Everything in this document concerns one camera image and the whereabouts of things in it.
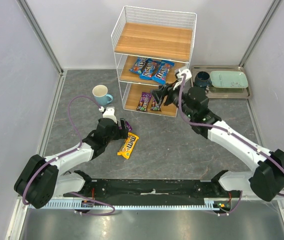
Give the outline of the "brown purple candy bag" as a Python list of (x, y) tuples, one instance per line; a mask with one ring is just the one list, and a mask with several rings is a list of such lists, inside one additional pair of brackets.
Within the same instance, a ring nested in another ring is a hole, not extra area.
[(131, 132), (133, 129), (131, 127), (131, 125), (126, 121), (125, 122), (126, 128), (128, 129), (129, 132)]

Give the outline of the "light blue candy bag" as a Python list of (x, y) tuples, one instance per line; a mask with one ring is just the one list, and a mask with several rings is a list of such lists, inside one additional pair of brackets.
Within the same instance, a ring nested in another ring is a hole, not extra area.
[(160, 85), (166, 83), (167, 75), (169, 71), (175, 66), (175, 63), (169, 60), (162, 60), (156, 73), (151, 77), (151, 79)]
[(139, 75), (139, 78), (142, 80), (151, 80), (153, 76), (153, 72), (160, 65), (160, 61), (148, 59), (145, 65), (144, 70)]

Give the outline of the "yellow candy bag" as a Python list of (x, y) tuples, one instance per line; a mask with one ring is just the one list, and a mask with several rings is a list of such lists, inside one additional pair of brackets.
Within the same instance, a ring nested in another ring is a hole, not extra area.
[(128, 160), (138, 140), (139, 137), (136, 134), (129, 132), (128, 137), (124, 141), (120, 150), (117, 152), (117, 155), (122, 156)]

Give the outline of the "dark blue candy bag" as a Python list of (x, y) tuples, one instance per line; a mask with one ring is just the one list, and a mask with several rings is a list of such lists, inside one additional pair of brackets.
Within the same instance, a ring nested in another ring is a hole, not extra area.
[(134, 65), (129, 69), (129, 71), (131, 73), (134, 74), (141, 74), (142, 73), (142, 69), (145, 66), (146, 62), (148, 61), (147, 57), (140, 57), (138, 56)]

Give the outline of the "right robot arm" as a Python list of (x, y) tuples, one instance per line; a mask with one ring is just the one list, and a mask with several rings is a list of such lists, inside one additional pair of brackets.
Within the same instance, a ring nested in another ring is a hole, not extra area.
[(209, 109), (204, 89), (194, 86), (184, 93), (174, 82), (151, 90), (151, 94), (158, 104), (175, 105), (194, 132), (227, 149), (249, 168), (247, 172), (223, 171), (218, 183), (224, 190), (253, 192), (266, 202), (284, 197), (284, 151), (271, 151), (233, 130)]

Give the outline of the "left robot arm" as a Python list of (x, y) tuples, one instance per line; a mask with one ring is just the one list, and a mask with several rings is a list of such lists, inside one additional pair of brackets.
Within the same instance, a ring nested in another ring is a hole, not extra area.
[(51, 156), (33, 155), (15, 182), (14, 190), (21, 195), (23, 204), (36, 209), (44, 207), (52, 197), (77, 193), (89, 177), (80, 171), (69, 175), (65, 175), (65, 172), (97, 158), (105, 152), (111, 141), (124, 140), (128, 133), (124, 118), (117, 122), (101, 118), (96, 129), (76, 146)]

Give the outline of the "dark blue cup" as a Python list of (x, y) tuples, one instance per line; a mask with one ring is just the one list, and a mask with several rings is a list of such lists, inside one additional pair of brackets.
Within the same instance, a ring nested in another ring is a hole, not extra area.
[(210, 87), (212, 84), (210, 74), (206, 71), (200, 71), (194, 78), (194, 85), (201, 88)]

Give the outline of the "light blue mug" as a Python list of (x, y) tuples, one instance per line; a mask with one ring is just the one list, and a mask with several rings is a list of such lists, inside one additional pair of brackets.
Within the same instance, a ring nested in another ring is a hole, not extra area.
[(108, 88), (105, 85), (96, 85), (92, 89), (92, 94), (97, 103), (101, 106), (106, 106), (113, 101), (113, 96), (108, 93)]

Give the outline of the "metal serving tray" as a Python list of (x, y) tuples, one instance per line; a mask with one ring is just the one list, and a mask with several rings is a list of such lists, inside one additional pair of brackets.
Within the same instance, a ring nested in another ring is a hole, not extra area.
[[(238, 71), (246, 75), (244, 68), (241, 66), (193, 66), (191, 68), (191, 86), (194, 85), (195, 76), (201, 71), (208, 72), (209, 74), (212, 71)], [(210, 99), (247, 99), (250, 97), (250, 94), (249, 84), (247, 88), (217, 88), (211, 84), (206, 93)]]

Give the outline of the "mint green divided plate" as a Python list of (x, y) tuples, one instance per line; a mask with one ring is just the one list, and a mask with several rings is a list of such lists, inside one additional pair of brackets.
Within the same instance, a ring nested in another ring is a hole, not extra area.
[(241, 71), (215, 70), (209, 75), (215, 88), (244, 89), (249, 86), (246, 74)]

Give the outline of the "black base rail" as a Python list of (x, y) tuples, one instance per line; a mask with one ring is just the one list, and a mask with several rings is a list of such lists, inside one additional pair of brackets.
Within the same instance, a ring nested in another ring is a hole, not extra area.
[(196, 199), (238, 198), (240, 192), (226, 191), (217, 181), (195, 179), (92, 179), (78, 192), (84, 197), (107, 200), (116, 197), (177, 196)]

